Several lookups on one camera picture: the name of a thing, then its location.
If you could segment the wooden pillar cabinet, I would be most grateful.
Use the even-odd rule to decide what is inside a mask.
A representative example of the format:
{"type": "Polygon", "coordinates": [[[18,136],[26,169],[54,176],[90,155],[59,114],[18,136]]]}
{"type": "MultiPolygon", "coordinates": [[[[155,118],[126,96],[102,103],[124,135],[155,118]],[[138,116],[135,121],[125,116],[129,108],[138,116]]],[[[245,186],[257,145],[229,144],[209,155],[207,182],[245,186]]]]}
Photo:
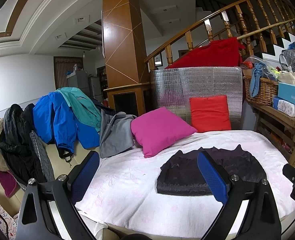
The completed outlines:
{"type": "Polygon", "coordinates": [[[150,76],[139,0],[102,0],[102,27],[109,106],[140,116],[150,76]]]}

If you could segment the light blue cloth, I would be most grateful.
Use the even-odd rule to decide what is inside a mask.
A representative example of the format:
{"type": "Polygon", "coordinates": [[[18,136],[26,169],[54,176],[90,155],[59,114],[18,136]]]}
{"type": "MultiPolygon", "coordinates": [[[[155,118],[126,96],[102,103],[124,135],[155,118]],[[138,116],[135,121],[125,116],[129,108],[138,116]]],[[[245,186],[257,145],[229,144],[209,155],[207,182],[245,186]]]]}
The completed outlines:
{"type": "Polygon", "coordinates": [[[266,78],[272,81],[277,81],[276,76],[269,70],[269,68],[264,63],[255,63],[252,69],[252,76],[250,81],[249,93],[250,97],[255,97],[259,93],[260,78],[266,78]]]}

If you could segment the silver foil insulation panel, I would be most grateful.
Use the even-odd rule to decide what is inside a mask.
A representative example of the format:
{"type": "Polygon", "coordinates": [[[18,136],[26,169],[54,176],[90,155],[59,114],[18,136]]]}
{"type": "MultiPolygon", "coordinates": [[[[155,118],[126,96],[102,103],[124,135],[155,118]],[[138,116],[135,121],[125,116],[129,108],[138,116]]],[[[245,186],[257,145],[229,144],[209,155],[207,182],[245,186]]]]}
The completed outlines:
{"type": "Polygon", "coordinates": [[[239,67],[188,67],[153,70],[151,88],[157,108],[165,107],[188,124],[190,98],[226,95],[232,129],[241,128],[243,72],[239,67]]]}

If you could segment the red-orange pillow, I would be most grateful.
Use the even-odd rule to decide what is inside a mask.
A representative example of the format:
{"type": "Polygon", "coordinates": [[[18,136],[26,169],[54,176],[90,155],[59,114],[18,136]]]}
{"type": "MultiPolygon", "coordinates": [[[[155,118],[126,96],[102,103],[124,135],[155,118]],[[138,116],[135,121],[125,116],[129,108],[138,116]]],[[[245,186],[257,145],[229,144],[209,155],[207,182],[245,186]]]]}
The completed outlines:
{"type": "Polygon", "coordinates": [[[232,129],[226,95],[194,97],[189,103],[192,126],[199,133],[232,129]]]}

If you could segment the wooden stair railing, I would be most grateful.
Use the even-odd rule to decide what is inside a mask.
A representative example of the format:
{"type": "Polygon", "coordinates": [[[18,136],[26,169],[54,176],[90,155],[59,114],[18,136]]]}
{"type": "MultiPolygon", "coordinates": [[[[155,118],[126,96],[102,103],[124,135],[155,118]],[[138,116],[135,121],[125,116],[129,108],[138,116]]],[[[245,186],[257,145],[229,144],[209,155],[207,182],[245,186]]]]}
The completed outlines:
{"type": "Polygon", "coordinates": [[[155,58],[166,56],[170,66],[175,62],[173,46],[186,41],[187,51],[207,45],[213,40],[236,37],[245,48],[241,56],[255,52],[267,53],[278,39],[295,36],[295,7],[288,0],[239,0],[233,2],[186,27],[164,42],[144,62],[151,70],[157,68],[155,58]]]}

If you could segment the red blanket on panel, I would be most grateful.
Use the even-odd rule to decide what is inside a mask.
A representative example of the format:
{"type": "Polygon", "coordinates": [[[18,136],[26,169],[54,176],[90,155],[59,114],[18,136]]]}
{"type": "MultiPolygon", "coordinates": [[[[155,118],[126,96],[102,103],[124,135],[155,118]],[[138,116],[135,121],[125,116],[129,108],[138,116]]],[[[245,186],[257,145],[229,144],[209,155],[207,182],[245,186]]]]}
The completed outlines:
{"type": "Polygon", "coordinates": [[[184,54],[166,69],[185,67],[237,67],[242,62],[239,50],[245,49],[236,37],[214,40],[184,54]]]}

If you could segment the teal shirt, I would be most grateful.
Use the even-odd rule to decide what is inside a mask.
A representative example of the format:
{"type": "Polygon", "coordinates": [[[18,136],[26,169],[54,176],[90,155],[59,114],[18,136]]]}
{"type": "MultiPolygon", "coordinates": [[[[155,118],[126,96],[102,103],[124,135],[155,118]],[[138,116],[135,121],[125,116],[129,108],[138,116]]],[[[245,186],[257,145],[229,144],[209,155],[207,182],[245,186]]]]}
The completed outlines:
{"type": "Polygon", "coordinates": [[[100,132],[101,112],[82,90],[76,87],[63,87],[57,89],[56,92],[62,94],[80,123],[91,126],[98,133],[100,132]]]}

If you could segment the black jacket on sofa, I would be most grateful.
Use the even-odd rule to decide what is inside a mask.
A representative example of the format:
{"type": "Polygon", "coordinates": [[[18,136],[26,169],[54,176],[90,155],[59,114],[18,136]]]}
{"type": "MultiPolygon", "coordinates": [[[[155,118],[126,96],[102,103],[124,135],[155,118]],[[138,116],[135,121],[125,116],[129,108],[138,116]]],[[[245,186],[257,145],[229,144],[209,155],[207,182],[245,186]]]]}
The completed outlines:
{"type": "Polygon", "coordinates": [[[55,180],[51,161],[35,131],[33,108],[32,103],[24,109],[13,104],[4,114],[0,134],[0,152],[22,189],[31,178],[40,183],[55,180]]]}

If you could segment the tissue pack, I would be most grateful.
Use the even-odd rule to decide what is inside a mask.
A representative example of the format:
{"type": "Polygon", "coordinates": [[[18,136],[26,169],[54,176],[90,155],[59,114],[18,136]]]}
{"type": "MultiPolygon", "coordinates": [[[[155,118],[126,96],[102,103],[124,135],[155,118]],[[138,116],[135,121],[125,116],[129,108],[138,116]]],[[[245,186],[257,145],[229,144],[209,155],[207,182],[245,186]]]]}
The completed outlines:
{"type": "Polygon", "coordinates": [[[295,118],[295,105],[286,100],[274,97],[272,100],[272,106],[274,109],[295,118]]]}

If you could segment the blue cardboard box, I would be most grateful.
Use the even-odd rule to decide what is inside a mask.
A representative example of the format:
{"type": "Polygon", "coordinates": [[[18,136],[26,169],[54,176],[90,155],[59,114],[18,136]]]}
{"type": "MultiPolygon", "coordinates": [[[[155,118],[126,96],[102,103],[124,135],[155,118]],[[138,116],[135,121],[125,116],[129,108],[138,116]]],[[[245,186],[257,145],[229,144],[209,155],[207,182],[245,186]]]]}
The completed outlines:
{"type": "Polygon", "coordinates": [[[278,84],[278,97],[295,104],[295,85],[280,82],[278,84]]]}

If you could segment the black quilted jacket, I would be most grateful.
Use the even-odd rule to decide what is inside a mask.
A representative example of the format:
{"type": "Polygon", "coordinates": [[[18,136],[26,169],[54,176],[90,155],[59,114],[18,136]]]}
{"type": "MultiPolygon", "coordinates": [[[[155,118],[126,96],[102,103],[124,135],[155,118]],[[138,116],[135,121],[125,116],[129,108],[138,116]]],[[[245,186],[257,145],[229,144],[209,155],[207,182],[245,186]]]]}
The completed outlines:
{"type": "Polygon", "coordinates": [[[188,153],[178,151],[170,157],[161,167],[156,189],[159,194],[172,196],[211,195],[212,189],[226,193],[221,170],[251,183],[267,178],[259,161],[240,145],[233,150],[201,147],[188,153]]]}

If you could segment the patterned white cushion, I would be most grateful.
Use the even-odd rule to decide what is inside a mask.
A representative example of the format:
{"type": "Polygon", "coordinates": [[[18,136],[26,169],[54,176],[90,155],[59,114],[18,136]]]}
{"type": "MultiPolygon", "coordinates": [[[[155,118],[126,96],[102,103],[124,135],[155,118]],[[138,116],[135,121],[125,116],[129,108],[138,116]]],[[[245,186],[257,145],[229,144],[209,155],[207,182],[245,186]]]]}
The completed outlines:
{"type": "Polygon", "coordinates": [[[5,239],[16,239],[17,222],[0,205],[0,231],[5,239]]]}

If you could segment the wicker basket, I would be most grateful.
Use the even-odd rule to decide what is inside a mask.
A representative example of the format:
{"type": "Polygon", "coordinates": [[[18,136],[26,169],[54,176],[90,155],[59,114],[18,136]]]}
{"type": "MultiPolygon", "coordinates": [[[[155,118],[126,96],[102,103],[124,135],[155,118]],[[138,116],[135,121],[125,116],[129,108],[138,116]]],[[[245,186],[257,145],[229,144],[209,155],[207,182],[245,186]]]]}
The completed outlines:
{"type": "Polygon", "coordinates": [[[255,97],[250,97],[251,77],[243,77],[245,83],[246,101],[263,106],[272,106],[273,98],[278,94],[278,82],[266,78],[260,78],[258,94],[255,97]]]}

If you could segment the pink pillow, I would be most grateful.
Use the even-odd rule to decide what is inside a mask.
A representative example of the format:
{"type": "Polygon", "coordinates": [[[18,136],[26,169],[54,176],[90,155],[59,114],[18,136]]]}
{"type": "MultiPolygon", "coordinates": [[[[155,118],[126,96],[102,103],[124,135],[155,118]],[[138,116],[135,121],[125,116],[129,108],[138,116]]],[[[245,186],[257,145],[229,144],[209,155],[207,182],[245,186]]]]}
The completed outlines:
{"type": "Polygon", "coordinates": [[[131,121],[135,140],[145,158],[154,157],[175,142],[196,133],[196,129],[165,107],[145,113],[131,121]]]}

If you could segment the magenta cloth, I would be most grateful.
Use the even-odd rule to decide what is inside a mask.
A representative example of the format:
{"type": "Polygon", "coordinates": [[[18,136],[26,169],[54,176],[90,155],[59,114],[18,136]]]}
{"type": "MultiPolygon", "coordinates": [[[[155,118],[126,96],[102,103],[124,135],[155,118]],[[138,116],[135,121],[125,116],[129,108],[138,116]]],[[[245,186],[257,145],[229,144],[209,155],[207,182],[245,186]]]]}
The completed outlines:
{"type": "Polygon", "coordinates": [[[11,198],[19,189],[19,185],[10,171],[0,171],[0,184],[7,198],[11,198]]]}

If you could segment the white bed cover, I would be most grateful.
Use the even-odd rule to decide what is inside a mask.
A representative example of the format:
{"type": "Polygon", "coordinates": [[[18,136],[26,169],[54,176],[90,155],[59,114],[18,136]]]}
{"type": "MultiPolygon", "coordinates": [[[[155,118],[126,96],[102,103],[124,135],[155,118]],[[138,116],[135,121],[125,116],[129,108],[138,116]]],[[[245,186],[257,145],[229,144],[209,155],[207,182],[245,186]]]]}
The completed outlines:
{"type": "Polygon", "coordinates": [[[284,236],[295,219],[292,184],[282,173],[286,159],[263,135],[253,131],[195,133],[179,140],[154,157],[145,158],[133,148],[102,159],[83,199],[76,207],[88,218],[121,228],[156,236],[201,238],[222,205],[213,196],[169,196],[156,191],[161,166],[177,151],[199,148],[250,152],[266,172],[277,204],[284,236]]]}

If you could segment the grey garment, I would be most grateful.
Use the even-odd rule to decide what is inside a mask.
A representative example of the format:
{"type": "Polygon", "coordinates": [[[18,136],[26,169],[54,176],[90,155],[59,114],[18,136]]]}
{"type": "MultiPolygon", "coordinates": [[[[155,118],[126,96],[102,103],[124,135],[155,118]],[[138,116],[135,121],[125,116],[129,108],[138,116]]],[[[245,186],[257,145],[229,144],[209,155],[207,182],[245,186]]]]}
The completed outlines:
{"type": "Polygon", "coordinates": [[[102,159],[127,151],[134,145],[131,122],[135,118],[125,112],[109,115],[101,111],[99,154],[102,159]]]}

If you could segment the grey refrigerator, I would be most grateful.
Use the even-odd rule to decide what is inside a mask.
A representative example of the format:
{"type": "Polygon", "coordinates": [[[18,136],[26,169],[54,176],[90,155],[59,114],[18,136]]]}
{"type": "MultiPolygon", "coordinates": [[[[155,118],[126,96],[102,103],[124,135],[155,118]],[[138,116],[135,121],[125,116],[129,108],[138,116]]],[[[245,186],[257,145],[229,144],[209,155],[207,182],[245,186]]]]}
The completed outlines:
{"type": "Polygon", "coordinates": [[[67,75],[68,87],[77,87],[86,96],[103,102],[99,77],[88,75],[85,70],[76,70],[67,75]]]}

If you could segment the blue jacket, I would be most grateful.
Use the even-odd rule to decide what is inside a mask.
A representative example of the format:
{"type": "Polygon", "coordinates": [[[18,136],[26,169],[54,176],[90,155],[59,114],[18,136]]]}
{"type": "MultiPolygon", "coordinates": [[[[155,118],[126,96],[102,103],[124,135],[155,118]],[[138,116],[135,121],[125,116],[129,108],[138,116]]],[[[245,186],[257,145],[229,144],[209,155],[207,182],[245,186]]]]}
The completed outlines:
{"type": "Polygon", "coordinates": [[[99,146],[98,131],[79,122],[59,92],[50,92],[41,97],[32,114],[37,135],[46,144],[56,145],[59,157],[67,162],[74,154],[76,141],[84,149],[99,146]]]}

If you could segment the wooden side table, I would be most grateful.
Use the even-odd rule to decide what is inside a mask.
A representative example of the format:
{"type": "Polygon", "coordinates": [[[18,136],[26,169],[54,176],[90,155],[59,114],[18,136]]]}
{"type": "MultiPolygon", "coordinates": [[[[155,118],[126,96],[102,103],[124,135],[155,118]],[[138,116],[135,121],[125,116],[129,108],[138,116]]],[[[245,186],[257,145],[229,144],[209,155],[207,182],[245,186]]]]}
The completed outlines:
{"type": "Polygon", "coordinates": [[[271,106],[248,103],[256,115],[254,131],[266,137],[295,167],[295,118],[271,106]]]}

